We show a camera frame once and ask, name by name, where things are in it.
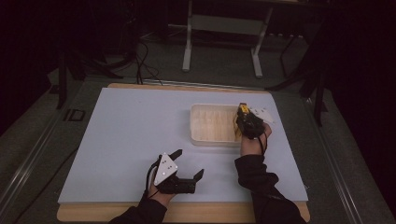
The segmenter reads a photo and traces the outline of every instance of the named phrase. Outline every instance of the hand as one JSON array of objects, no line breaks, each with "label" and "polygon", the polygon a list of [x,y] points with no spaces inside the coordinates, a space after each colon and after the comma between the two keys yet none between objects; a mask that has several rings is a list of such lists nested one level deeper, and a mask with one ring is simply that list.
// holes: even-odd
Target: hand
[{"label": "hand", "polygon": [[165,207],[168,207],[171,200],[176,196],[176,194],[164,194],[158,191],[157,187],[154,185],[154,177],[157,174],[157,170],[153,172],[151,176],[151,184],[148,189],[148,198],[155,200]]},{"label": "hand", "polygon": [[[265,134],[260,136],[264,148],[267,148],[267,137],[272,133],[271,127],[267,123],[262,123],[265,128]],[[261,155],[262,147],[260,146],[260,141],[258,139],[248,139],[246,136],[242,135],[241,139],[241,156],[245,155]]]}]

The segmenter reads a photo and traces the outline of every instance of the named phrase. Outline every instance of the dark background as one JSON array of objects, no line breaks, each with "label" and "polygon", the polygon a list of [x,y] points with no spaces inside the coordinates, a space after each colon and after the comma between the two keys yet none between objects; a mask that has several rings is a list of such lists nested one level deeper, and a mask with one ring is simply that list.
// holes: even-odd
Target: dark background
[{"label": "dark background", "polygon": [[[128,43],[120,42],[120,36],[125,22],[132,18],[137,18],[139,23],[136,35],[155,31],[163,38],[167,35],[167,23],[186,23],[187,1],[135,1],[134,6],[138,8],[135,15],[125,9],[130,3],[132,1],[0,2],[0,134],[50,88],[47,73],[58,66],[60,38],[71,40],[93,58],[101,58],[106,53],[123,53],[128,48]],[[241,9],[237,3],[231,7],[223,3],[218,1],[214,6],[212,1],[207,1],[194,8],[208,14],[216,7],[222,8],[217,12],[224,15],[262,17],[262,5],[246,5]],[[332,29],[325,34],[328,40],[340,41],[316,46],[336,49],[332,58],[323,60],[326,57],[322,52],[319,56],[307,55],[304,63],[307,67],[330,64],[326,88],[332,91],[395,216],[396,193],[392,184],[396,173],[393,145],[396,137],[396,4],[394,1],[359,1],[344,6],[327,21]],[[298,34],[300,22],[312,19],[312,15],[311,8],[277,7],[268,33]]]}]

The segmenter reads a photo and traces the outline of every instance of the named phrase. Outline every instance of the gray floor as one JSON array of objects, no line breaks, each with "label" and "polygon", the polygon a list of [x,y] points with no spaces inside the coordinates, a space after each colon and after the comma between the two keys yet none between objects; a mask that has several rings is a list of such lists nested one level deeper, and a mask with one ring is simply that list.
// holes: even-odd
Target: gray floor
[{"label": "gray floor", "polygon": [[[284,80],[278,60],[280,51],[287,43],[283,37],[268,36],[265,39],[260,53],[264,72],[262,79],[254,77],[246,45],[208,42],[204,35],[199,34],[195,34],[197,40],[192,48],[191,70],[189,73],[182,72],[182,37],[183,33],[174,35],[167,43],[152,41],[155,36],[148,36],[144,40],[148,45],[145,63],[158,69],[160,73],[157,78],[163,84],[194,83],[196,86],[199,83],[262,90],[265,86]],[[246,39],[244,43],[249,44],[249,40]],[[288,71],[298,64],[306,47],[302,39],[292,45],[285,55]],[[144,53],[144,46],[139,45],[139,55],[143,57]],[[143,67],[143,77],[151,76],[148,70]],[[133,83],[136,64],[115,72],[125,76],[123,82]],[[56,75],[57,71],[49,74],[55,83]],[[18,223],[60,223],[56,218],[59,208],[57,200],[73,162],[73,151],[82,139],[100,90],[117,81],[120,80],[98,76],[94,71],[89,72],[84,82],[69,78],[69,101],[63,110],[55,109],[57,95],[45,93],[0,138],[2,191],[7,189],[7,183],[29,152],[33,148],[43,148],[42,153],[37,155],[35,169],[29,174],[24,188],[15,202],[10,204],[4,223],[14,223],[20,214],[23,216]],[[160,84],[155,78],[145,82]],[[297,93],[300,85],[296,83],[280,92],[273,92],[273,95],[307,186],[310,223],[395,223],[331,93],[325,92],[324,103],[328,112],[322,113],[323,127],[313,128],[312,107],[307,99],[301,99]],[[82,122],[64,121],[64,113],[68,108],[85,110],[87,115]],[[50,133],[48,138],[43,138],[45,133]],[[72,156],[63,164],[69,155]]]}]

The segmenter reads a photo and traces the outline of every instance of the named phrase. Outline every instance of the black sleeve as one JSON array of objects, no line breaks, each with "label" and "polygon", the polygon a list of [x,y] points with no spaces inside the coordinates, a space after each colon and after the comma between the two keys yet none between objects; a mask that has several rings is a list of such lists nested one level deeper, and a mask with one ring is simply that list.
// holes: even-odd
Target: black sleeve
[{"label": "black sleeve", "polygon": [[143,199],[137,207],[130,207],[119,217],[111,219],[109,224],[157,224],[163,223],[166,207],[151,199]]},{"label": "black sleeve", "polygon": [[235,160],[239,184],[251,191],[256,223],[306,223],[295,203],[276,188],[276,174],[267,173],[264,156],[246,155]]}]

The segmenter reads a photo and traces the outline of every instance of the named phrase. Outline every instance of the cable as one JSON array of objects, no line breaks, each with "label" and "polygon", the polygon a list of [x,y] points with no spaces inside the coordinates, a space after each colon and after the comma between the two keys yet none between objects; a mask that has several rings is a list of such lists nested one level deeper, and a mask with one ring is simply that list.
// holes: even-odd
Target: cable
[{"label": "cable", "polygon": [[[175,32],[173,32],[172,34],[169,34],[167,37],[172,37],[172,36],[174,36],[174,35],[181,34],[181,33],[183,33],[184,31],[187,31],[187,28],[185,28],[185,27],[180,28],[180,30],[175,31]],[[144,41],[149,41],[149,42],[160,42],[160,41],[163,40],[162,38],[160,38],[160,37],[158,37],[158,36],[154,36],[153,38],[149,38],[149,37],[152,36],[152,35],[155,35],[155,32],[150,32],[150,33],[147,33],[147,34],[145,34],[145,35],[141,35],[141,36],[140,36],[140,39],[141,39],[141,40],[144,40]]]},{"label": "cable", "polygon": [[129,52],[129,53],[126,53],[125,58],[122,59],[119,62],[116,62],[116,63],[101,63],[101,65],[103,67],[105,67],[105,68],[108,68],[108,69],[114,69],[114,68],[119,68],[121,66],[124,66],[124,65],[130,63],[133,59],[134,59],[134,53],[133,52]]},{"label": "cable", "polygon": [[[161,80],[158,78],[158,75],[160,74],[160,71],[159,71],[158,69],[154,68],[154,67],[151,67],[151,66],[145,64],[145,63],[142,63],[142,65],[144,65],[145,68],[146,68],[146,71],[148,71],[148,72],[150,73],[150,77],[142,77],[142,78],[143,78],[143,79],[150,79],[150,78],[153,77],[153,78],[157,79],[157,80],[160,82],[160,84],[163,86],[163,83],[162,83]],[[149,69],[154,69],[155,72],[156,72],[156,74],[153,74]]]},{"label": "cable", "polygon": [[129,67],[131,67],[131,65],[134,64],[134,62],[129,62],[128,64],[126,64],[124,67],[120,68],[119,70],[114,71],[114,73],[118,73],[120,71],[123,71]]},{"label": "cable", "polygon": [[123,36],[124,36],[124,33],[125,33],[125,28],[128,26],[128,24],[129,24],[129,22],[127,21],[121,27],[120,41],[119,41],[119,46],[117,47],[117,53],[120,53],[120,48],[121,48]]},{"label": "cable", "polygon": [[140,71],[140,68],[141,68],[142,64],[139,62],[139,58],[138,57],[136,57],[136,63],[137,63],[136,84],[143,85],[142,74],[141,74],[141,71]]},{"label": "cable", "polygon": [[64,164],[78,151],[78,147],[74,149],[68,156],[67,158],[61,163],[61,165],[56,169],[55,173],[52,175],[52,177],[49,179],[49,181],[46,183],[46,185],[38,192],[38,194],[34,197],[34,199],[23,209],[23,211],[18,215],[17,219],[13,222],[13,224],[18,223],[18,221],[21,219],[21,217],[32,207],[32,205],[35,203],[35,201],[41,196],[41,194],[44,192],[44,190],[47,189],[49,184],[52,182],[52,180],[55,178],[55,176],[59,173],[59,171],[62,169]]},{"label": "cable", "polygon": [[152,169],[154,169],[154,167],[156,166],[156,163],[157,163],[157,162],[155,162],[154,164],[152,164],[152,165],[149,167],[149,169],[148,169],[148,175],[146,176],[146,192],[149,192],[149,176],[150,176],[150,174],[151,174]]},{"label": "cable", "polygon": [[148,54],[149,54],[149,47],[147,46],[147,44],[145,44],[145,43],[143,43],[143,42],[140,42],[139,41],[139,44],[141,44],[141,45],[143,45],[145,48],[146,48],[146,54],[145,54],[145,56],[143,57],[143,59],[142,59],[142,63],[146,60],[146,58],[148,57]]},{"label": "cable", "polygon": [[264,148],[264,145],[262,144],[262,140],[260,139],[260,137],[257,138],[257,139],[259,139],[259,142],[260,142],[260,148],[262,149],[262,155],[264,155],[264,153],[268,147],[267,134],[265,132],[263,132],[263,134],[265,135],[265,148]]},{"label": "cable", "polygon": [[148,196],[149,198],[152,198],[154,195],[156,195],[159,192],[159,190],[155,191],[155,193],[151,194],[151,196]]}]

